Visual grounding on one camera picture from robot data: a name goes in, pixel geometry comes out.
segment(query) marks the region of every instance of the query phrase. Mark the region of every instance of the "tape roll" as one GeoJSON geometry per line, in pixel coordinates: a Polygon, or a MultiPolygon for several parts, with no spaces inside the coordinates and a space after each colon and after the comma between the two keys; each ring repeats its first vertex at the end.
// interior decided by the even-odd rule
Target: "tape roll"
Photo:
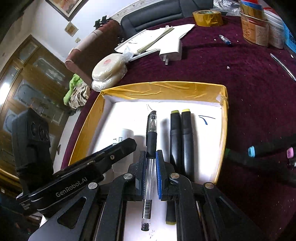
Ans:
{"type": "Polygon", "coordinates": [[[221,13],[213,10],[200,10],[193,12],[196,25],[202,27],[222,26],[223,20],[221,13]]]}

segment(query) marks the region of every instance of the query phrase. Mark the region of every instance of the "wooden cabinet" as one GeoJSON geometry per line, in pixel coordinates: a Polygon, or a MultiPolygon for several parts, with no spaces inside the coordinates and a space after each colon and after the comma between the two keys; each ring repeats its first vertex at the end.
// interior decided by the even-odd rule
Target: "wooden cabinet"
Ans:
{"type": "Polygon", "coordinates": [[[29,36],[0,73],[0,179],[17,181],[11,141],[12,120],[31,107],[49,125],[54,160],[70,108],[63,103],[73,73],[29,36]]]}

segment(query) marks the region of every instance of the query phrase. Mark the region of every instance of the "white tube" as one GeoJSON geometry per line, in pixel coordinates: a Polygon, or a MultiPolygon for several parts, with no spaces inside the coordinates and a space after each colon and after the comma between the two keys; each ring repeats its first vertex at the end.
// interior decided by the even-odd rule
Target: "white tube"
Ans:
{"type": "MultiPolygon", "coordinates": [[[[126,138],[133,138],[133,131],[129,129],[122,129],[118,131],[118,135],[113,139],[113,145],[125,140],[126,138]]],[[[120,161],[114,163],[112,165],[112,169],[114,172],[114,178],[127,173],[128,167],[133,163],[133,153],[128,156],[122,158],[120,161]]]]}

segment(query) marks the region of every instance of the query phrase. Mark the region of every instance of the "metal screw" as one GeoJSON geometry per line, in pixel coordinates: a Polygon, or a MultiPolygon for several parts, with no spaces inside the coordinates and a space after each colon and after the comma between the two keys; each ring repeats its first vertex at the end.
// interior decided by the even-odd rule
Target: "metal screw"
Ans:
{"type": "Polygon", "coordinates": [[[89,165],[89,164],[91,164],[91,163],[93,163],[94,162],[94,160],[92,160],[92,161],[90,161],[89,163],[87,163],[87,165],[89,165]]]}
{"type": "Polygon", "coordinates": [[[128,179],[133,178],[133,175],[130,174],[130,173],[126,173],[126,174],[123,175],[123,178],[124,178],[125,180],[128,180],[128,179]]]}
{"type": "Polygon", "coordinates": [[[90,184],[89,184],[89,189],[96,189],[97,186],[98,186],[97,183],[90,183],[90,184]]]}
{"type": "Polygon", "coordinates": [[[173,179],[178,179],[180,177],[180,175],[178,173],[175,173],[175,172],[171,173],[170,176],[173,179]]]}
{"type": "Polygon", "coordinates": [[[213,188],[214,188],[214,184],[212,184],[212,183],[206,183],[206,184],[205,184],[205,187],[206,187],[207,189],[213,189],[213,188]]]}

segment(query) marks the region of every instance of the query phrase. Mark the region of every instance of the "barcode label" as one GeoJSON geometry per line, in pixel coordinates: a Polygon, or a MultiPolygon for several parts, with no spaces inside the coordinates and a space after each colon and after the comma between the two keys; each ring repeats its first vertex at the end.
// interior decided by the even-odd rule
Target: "barcode label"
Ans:
{"type": "Polygon", "coordinates": [[[150,219],[151,218],[151,209],[152,209],[152,200],[144,200],[142,218],[150,219]]]}
{"type": "Polygon", "coordinates": [[[113,139],[113,146],[115,146],[116,144],[118,144],[119,142],[123,141],[123,137],[118,137],[118,138],[114,138],[113,139]]]}

